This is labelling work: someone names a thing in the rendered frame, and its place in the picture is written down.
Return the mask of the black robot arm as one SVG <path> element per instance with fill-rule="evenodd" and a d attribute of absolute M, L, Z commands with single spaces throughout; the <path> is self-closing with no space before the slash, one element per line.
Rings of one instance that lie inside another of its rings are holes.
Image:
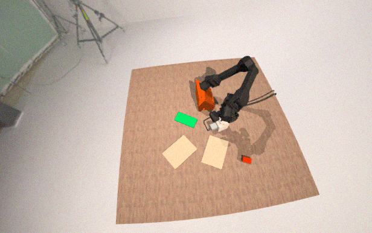
<path fill-rule="evenodd" d="M 206 75 L 205 80 L 202 83 L 199 83 L 200 88 L 206 92 L 210 87 L 216 88 L 220 85 L 222 80 L 240 72 L 248 72 L 241 87 L 236 90 L 234 94 L 228 93 L 222 104 L 223 108 L 220 119 L 227 123 L 232 123 L 237 120 L 239 117 L 237 112 L 248 104 L 249 91 L 259 72 L 254 61 L 250 56 L 244 56 L 239 60 L 237 65 L 223 71 L 221 74 Z M 237 103 L 238 107 L 234 103 Z"/>

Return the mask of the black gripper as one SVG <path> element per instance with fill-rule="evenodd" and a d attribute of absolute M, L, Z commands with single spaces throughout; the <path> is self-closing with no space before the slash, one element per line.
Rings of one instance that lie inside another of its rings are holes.
<path fill-rule="evenodd" d="M 238 107 L 238 104 L 237 103 L 234 103 L 237 107 Z M 219 108 L 220 110 L 219 111 L 213 111 L 213 112 L 210 112 L 209 116 L 211 117 L 212 121 L 215 123 L 217 121 L 220 120 L 220 117 L 221 117 L 221 114 L 222 114 L 222 104 L 220 104 L 221 107 Z"/>

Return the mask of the green flat rectangular slab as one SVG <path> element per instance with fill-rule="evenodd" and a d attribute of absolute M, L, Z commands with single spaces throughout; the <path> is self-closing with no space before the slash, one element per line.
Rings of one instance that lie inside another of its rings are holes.
<path fill-rule="evenodd" d="M 194 128 L 194 125 L 196 124 L 197 119 L 193 118 L 191 116 L 188 116 L 186 114 L 178 112 L 178 114 L 175 118 L 175 121 Z"/>

